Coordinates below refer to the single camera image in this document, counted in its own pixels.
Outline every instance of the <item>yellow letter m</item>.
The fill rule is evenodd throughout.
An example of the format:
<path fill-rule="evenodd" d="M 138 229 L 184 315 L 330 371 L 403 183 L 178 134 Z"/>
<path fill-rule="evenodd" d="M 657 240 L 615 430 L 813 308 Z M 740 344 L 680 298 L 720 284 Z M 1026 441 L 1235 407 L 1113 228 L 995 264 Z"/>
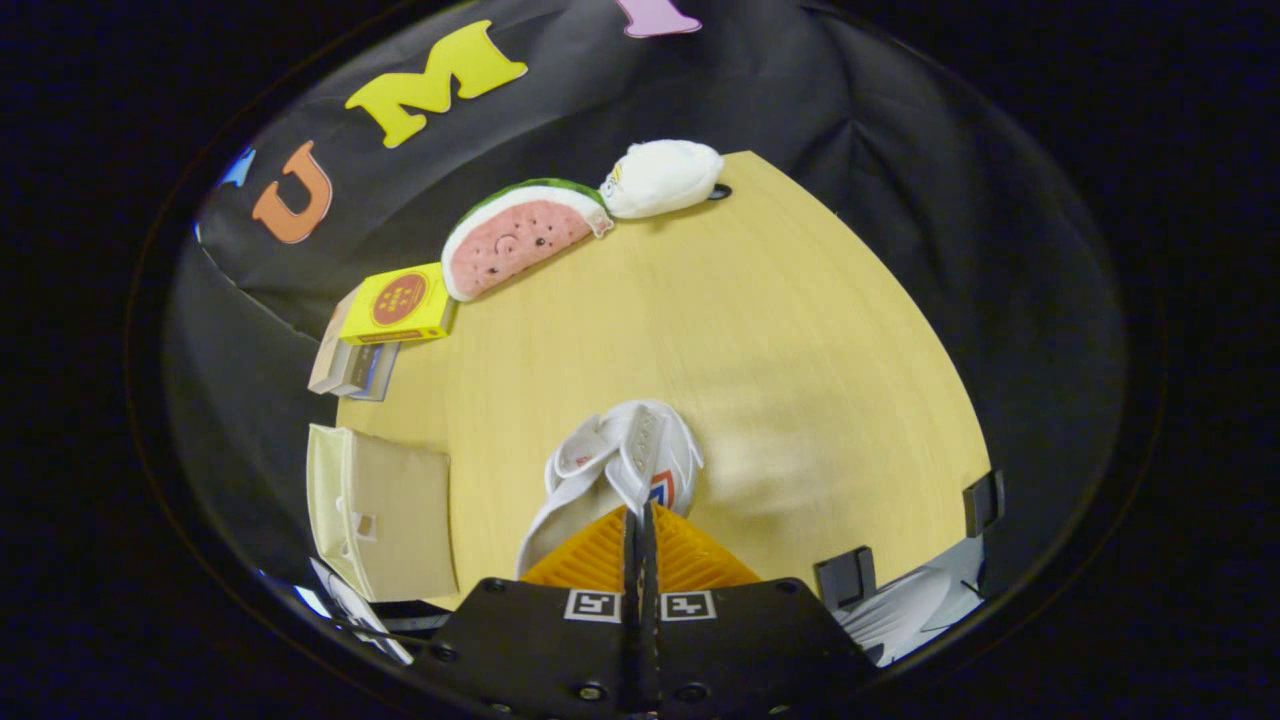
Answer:
<path fill-rule="evenodd" d="M 512 63 L 489 40 L 489 20 L 471 23 L 442 37 L 426 56 L 421 73 L 387 73 L 369 81 L 347 99 L 347 109 L 364 108 L 383 127 L 383 145 L 396 147 L 426 127 L 426 115 L 411 115 L 406 106 L 431 113 L 448 111 L 451 78 L 458 78 L 458 97 L 470 100 L 529 72 Z"/>

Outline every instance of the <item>light wood tabletop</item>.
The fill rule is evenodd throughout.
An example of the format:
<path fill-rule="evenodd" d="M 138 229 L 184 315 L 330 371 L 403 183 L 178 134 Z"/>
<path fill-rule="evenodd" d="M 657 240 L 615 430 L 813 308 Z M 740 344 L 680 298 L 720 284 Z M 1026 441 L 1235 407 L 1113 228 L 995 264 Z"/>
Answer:
<path fill-rule="evenodd" d="M 989 470 L 969 396 L 876 255 L 751 152 L 723 200 L 645 220 L 458 309 L 402 346 L 384 402 L 337 424 L 452 459 L 460 593 L 509 578 L 545 500 L 543 466 L 588 416 L 672 405 L 703 445 L 689 520 L 762 578 L 870 546 L 883 584 L 964 538 L 961 491 Z M 608 483 L 557 523 L 617 507 Z"/>

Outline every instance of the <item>watermelon slice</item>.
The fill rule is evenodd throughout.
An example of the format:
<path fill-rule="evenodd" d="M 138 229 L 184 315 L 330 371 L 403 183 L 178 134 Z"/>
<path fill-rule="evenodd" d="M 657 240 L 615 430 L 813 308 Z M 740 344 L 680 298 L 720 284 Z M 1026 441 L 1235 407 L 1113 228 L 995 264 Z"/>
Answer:
<path fill-rule="evenodd" d="M 507 187 L 467 211 L 440 256 L 444 287 L 466 302 L 589 234 L 613 227 L 599 193 L 539 178 Z"/>

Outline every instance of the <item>beige box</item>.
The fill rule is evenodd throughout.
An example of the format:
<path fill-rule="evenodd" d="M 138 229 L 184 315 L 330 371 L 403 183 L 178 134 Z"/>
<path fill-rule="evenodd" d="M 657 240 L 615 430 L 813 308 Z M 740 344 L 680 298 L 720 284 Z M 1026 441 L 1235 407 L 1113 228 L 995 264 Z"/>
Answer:
<path fill-rule="evenodd" d="M 449 459 L 311 425 L 307 510 L 320 559 L 370 602 L 456 593 Z"/>

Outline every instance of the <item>white plush toy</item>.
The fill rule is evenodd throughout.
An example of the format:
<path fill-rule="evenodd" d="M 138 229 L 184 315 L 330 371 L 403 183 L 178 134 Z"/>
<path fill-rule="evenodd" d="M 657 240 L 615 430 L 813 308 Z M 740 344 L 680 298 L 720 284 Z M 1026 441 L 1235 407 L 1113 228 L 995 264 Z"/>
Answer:
<path fill-rule="evenodd" d="M 724 158 L 699 142 L 641 142 L 613 165 L 600 195 L 614 218 L 649 218 L 707 200 L 723 169 Z"/>

